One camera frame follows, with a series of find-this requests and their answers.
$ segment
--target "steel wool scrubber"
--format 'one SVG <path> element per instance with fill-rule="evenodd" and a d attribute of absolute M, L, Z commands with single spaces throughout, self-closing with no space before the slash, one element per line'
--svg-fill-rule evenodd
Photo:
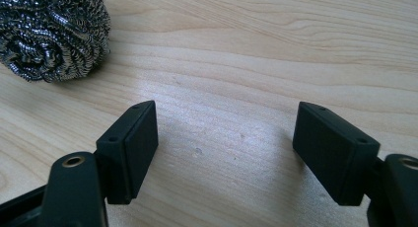
<path fill-rule="evenodd" d="M 85 77 L 109 30 L 104 0 L 0 0 L 0 60 L 27 81 Z"/>

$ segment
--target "dark plastic piece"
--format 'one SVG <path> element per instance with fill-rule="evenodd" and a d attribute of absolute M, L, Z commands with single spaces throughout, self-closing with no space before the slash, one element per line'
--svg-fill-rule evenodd
<path fill-rule="evenodd" d="M 0 205 L 0 226 L 107 226 L 104 199 L 128 204 L 135 198 L 157 149 L 155 103 L 130 108 L 97 145 L 95 155 L 56 161 L 45 187 Z"/>
<path fill-rule="evenodd" d="M 339 205 L 360 205 L 378 141 L 332 111 L 300 102 L 293 147 Z"/>
<path fill-rule="evenodd" d="M 97 147 L 100 166 L 108 167 L 107 203 L 129 204 L 136 198 L 158 147 L 155 103 L 131 107 L 97 141 Z"/>
<path fill-rule="evenodd" d="M 52 165 L 38 226 L 107 226 L 93 154 L 73 153 Z"/>
<path fill-rule="evenodd" d="M 0 226 L 34 226 L 40 216 L 45 186 L 0 205 Z"/>
<path fill-rule="evenodd" d="M 384 161 L 377 158 L 372 169 L 365 171 L 365 194 L 371 200 L 367 218 L 371 227 L 393 227 L 395 219 L 383 184 Z"/>
<path fill-rule="evenodd" d="M 418 226 L 418 159 L 397 154 L 386 156 L 383 184 L 396 226 Z"/>

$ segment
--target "clamp jaw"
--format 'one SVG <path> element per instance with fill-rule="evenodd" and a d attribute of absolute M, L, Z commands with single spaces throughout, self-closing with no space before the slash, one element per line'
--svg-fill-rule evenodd
<path fill-rule="evenodd" d="M 51 167 L 48 184 L 0 205 L 0 226 L 108 226 L 109 204 L 138 195 L 158 147 L 156 105 L 127 110 L 97 141 Z"/>
<path fill-rule="evenodd" d="M 378 158 L 379 143 L 329 109 L 300 102 L 293 148 L 339 205 L 371 199 L 369 225 L 418 226 L 418 159 Z"/>

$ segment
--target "light wood grain surface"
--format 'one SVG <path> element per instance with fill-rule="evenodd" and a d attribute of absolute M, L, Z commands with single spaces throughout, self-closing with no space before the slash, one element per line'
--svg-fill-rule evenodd
<path fill-rule="evenodd" d="M 106 0 L 111 54 L 85 79 L 0 70 L 0 202 L 95 150 L 155 100 L 160 146 L 111 226 L 367 226 L 292 149 L 299 101 L 418 157 L 418 0 Z"/>

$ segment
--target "metal screw hole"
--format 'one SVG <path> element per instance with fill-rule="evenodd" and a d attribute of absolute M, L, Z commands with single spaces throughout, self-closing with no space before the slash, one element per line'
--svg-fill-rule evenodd
<path fill-rule="evenodd" d="M 418 162 L 409 158 L 400 158 L 400 163 L 412 170 L 418 170 Z"/>
<path fill-rule="evenodd" d="M 85 160 L 86 158 L 84 158 L 83 156 L 74 156 L 64 161 L 62 163 L 62 166 L 65 168 L 73 168 L 81 165 Z"/>

